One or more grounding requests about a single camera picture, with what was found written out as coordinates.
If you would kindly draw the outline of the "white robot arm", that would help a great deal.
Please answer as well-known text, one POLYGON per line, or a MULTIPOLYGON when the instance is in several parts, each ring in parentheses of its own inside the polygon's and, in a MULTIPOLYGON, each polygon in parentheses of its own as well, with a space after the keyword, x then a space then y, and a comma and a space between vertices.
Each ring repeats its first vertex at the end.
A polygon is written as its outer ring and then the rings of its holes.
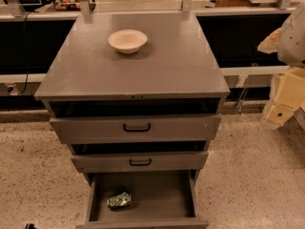
POLYGON ((276 52, 277 59, 288 66, 284 74, 273 76, 270 99, 261 119, 267 129, 274 130, 283 126, 305 100, 305 4, 300 3, 257 50, 276 52))

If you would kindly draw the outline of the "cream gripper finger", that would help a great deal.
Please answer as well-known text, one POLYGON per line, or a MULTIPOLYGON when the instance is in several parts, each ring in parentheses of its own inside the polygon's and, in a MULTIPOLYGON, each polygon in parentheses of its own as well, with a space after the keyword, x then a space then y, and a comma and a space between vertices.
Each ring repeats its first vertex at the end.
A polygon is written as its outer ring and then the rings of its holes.
POLYGON ((277 52, 280 34, 281 34, 281 28, 278 28, 275 31, 273 31, 257 46, 257 50, 259 52, 264 52, 267 54, 277 52))

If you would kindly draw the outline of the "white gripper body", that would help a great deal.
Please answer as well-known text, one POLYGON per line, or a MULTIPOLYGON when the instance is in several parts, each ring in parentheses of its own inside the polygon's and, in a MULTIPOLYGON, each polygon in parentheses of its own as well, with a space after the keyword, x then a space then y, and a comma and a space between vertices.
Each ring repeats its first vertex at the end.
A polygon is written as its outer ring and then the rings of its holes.
POLYGON ((282 126, 305 101, 305 70, 289 69, 275 75, 272 81, 270 100, 265 108, 265 120, 274 126, 282 126))

